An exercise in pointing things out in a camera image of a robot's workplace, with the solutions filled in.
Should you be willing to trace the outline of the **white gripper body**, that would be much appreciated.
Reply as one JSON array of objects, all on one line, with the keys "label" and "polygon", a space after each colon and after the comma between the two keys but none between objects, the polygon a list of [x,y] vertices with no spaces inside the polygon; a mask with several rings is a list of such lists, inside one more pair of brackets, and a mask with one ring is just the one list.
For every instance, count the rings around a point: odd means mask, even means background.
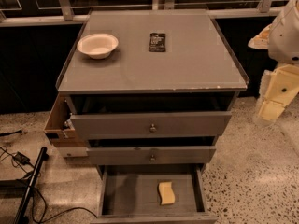
[{"label": "white gripper body", "polygon": [[299,67],[282,65],[271,73],[270,83],[264,96],[266,101],[288,105],[299,92]]}]

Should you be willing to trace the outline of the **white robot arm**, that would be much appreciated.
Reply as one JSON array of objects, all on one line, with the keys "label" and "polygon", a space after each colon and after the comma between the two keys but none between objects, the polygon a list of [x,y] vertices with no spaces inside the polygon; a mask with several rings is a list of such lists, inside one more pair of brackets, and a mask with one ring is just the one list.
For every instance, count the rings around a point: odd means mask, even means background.
[{"label": "white robot arm", "polygon": [[261,79],[256,118],[275,122],[299,92],[299,0],[290,0],[248,43],[266,49],[278,64]]}]

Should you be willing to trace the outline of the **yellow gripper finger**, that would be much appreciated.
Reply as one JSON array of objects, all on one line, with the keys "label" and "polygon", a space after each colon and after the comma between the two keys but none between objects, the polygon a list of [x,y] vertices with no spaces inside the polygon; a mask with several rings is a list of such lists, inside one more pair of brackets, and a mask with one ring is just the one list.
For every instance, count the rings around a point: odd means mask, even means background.
[{"label": "yellow gripper finger", "polygon": [[283,104],[259,100],[257,103],[257,115],[259,118],[267,121],[275,121],[285,110]]},{"label": "yellow gripper finger", "polygon": [[268,49],[270,28],[271,25],[263,28],[260,33],[249,41],[248,46],[252,49]]}]

